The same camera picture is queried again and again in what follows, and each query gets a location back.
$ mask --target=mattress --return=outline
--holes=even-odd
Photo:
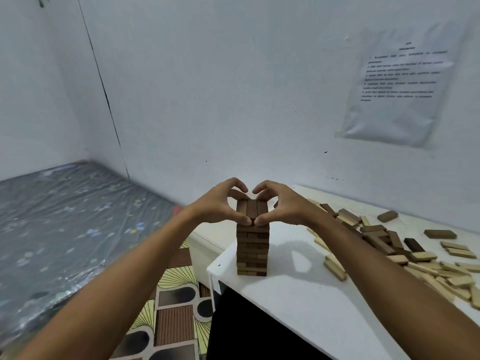
[[[0,349],[45,325],[173,207],[95,163],[0,182]]]

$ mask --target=person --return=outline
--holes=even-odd
[[[231,178],[185,207],[83,287],[16,359],[108,359],[148,300],[173,254],[200,223],[223,220],[242,225],[252,223],[227,203],[227,197],[248,199],[247,192],[242,181]],[[266,180],[252,193],[267,201],[278,197],[276,208],[258,216],[254,224],[282,221],[315,231],[409,357],[422,360],[479,358],[480,328],[429,286],[359,240],[288,186]],[[244,357],[255,356],[250,353]]]

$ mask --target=person's left arm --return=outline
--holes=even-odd
[[[219,183],[82,288],[17,360],[108,359],[162,277],[173,254],[202,222],[251,220],[227,197],[248,199],[237,178]]]

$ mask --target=hand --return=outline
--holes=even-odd
[[[261,214],[255,219],[255,225],[262,226],[273,221],[282,221],[291,225],[311,226],[319,217],[329,217],[322,209],[292,190],[285,184],[266,180],[256,186],[253,191],[258,200],[269,201],[278,196],[274,210]]]
[[[247,186],[238,178],[230,178],[221,183],[197,199],[194,203],[189,205],[187,209],[194,212],[195,217],[199,218],[201,222],[220,222],[223,220],[232,220],[241,225],[251,225],[252,220],[240,212],[232,209],[227,197],[232,197],[236,200],[247,200],[249,197],[245,194],[248,192]]]

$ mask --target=jenga tower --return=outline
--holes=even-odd
[[[237,223],[237,274],[266,277],[270,225],[255,226],[254,221],[257,216],[268,212],[267,201],[239,200],[237,212],[243,213],[252,221],[250,226]]]

